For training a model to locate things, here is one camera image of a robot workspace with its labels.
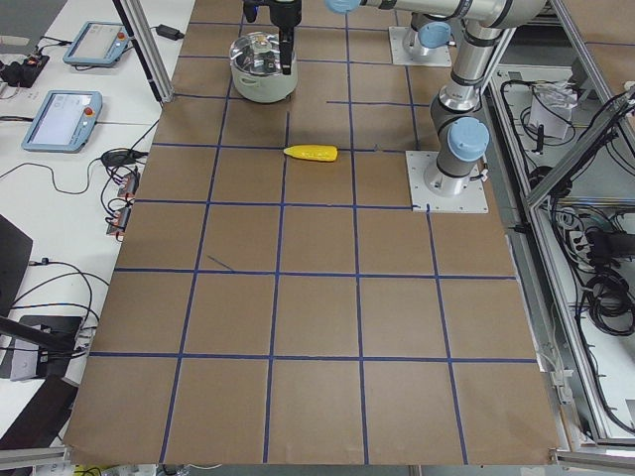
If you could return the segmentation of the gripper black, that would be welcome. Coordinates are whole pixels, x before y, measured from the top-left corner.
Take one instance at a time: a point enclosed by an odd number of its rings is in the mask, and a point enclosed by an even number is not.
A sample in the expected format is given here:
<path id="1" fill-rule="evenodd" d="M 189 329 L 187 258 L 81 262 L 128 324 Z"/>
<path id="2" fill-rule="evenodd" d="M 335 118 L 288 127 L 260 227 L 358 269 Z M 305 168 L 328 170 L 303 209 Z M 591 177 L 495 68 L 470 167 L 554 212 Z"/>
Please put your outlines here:
<path id="1" fill-rule="evenodd" d="M 254 23 L 258 9 L 269 9 L 270 21 L 279 28 L 280 64 L 283 75 L 292 74 L 294 58 L 294 28 L 302 22 L 302 0 L 243 0 L 243 15 L 248 23 Z"/>

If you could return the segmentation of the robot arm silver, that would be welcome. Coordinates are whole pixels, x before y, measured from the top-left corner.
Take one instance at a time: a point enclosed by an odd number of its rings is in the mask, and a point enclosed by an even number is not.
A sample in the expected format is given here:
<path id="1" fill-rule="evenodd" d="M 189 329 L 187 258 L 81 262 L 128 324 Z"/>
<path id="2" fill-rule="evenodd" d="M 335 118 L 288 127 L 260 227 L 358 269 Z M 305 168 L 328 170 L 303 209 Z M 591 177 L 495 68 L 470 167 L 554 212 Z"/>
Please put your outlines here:
<path id="1" fill-rule="evenodd" d="M 254 23 L 257 19 L 260 7 L 269 8 L 271 23 L 278 28 L 280 65 L 283 75 L 293 72 L 295 28 L 302 22 L 303 2 L 296 1 L 243 1 L 243 15 L 248 23 Z M 412 45 L 419 44 L 424 49 L 436 49 L 446 46 L 450 40 L 451 29 L 447 18 L 440 21 L 431 21 L 424 24 L 416 20 L 416 15 L 411 21 L 411 29 L 415 32 Z"/>
<path id="2" fill-rule="evenodd" d="M 441 150 L 429 165 L 424 178 L 433 193 L 453 197 L 470 182 L 474 164 L 489 144 L 487 127 L 470 118 L 478 102 L 476 87 L 492 59 L 503 32 L 534 19 L 543 1 L 327 1 L 333 13 L 346 14 L 361 6 L 382 10 L 406 10 L 417 14 L 452 16 L 466 21 L 463 40 L 457 47 L 449 82 L 431 104 Z"/>

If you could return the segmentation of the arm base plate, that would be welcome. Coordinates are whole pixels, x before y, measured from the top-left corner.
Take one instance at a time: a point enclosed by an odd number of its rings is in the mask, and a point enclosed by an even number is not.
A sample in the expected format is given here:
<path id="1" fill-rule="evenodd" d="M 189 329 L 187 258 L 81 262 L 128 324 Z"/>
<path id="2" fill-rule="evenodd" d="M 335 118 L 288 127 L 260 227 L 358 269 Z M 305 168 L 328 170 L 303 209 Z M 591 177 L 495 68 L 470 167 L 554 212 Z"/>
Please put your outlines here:
<path id="1" fill-rule="evenodd" d="M 411 27 L 390 27 L 392 64 L 451 67 L 448 46 L 428 49 L 421 45 Z"/>
<path id="2" fill-rule="evenodd" d="M 464 178 L 450 178 L 438 168 L 438 152 L 407 151 L 406 162 L 410 188 L 411 207 L 416 212 L 471 213 L 489 211 L 481 178 L 473 165 Z"/>

